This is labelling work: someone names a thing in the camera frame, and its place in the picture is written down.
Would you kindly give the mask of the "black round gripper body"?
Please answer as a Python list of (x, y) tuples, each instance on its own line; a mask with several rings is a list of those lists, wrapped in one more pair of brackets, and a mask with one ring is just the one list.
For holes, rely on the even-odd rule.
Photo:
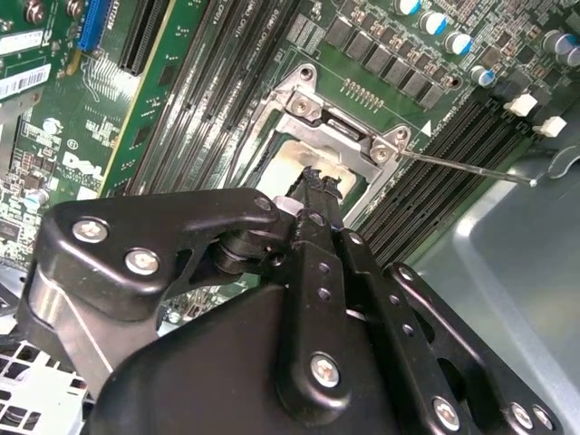
[[(312, 426), (276, 391), (294, 349), (326, 353), (352, 395), (343, 414)], [(367, 328), (339, 296), (278, 285), (248, 291), (159, 338), (105, 383), (91, 434), (418, 434), (409, 397), (389, 391)]]

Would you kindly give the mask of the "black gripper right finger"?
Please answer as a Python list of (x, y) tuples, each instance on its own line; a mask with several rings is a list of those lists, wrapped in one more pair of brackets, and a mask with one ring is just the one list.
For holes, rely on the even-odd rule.
[(326, 211), (353, 311), (353, 406), (329, 434), (560, 434), (548, 405), (409, 266), (377, 265), (344, 227), (338, 181)]

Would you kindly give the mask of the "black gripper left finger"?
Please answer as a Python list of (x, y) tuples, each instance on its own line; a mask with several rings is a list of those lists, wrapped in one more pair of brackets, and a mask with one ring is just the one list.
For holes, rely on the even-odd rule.
[[(226, 188), (59, 204), (43, 217), (18, 323), (97, 401), (137, 351), (248, 291), (313, 290), (346, 312), (324, 178), (306, 168), (275, 199)], [(275, 388), (288, 411), (345, 411), (352, 395), (333, 357), (297, 349)]]

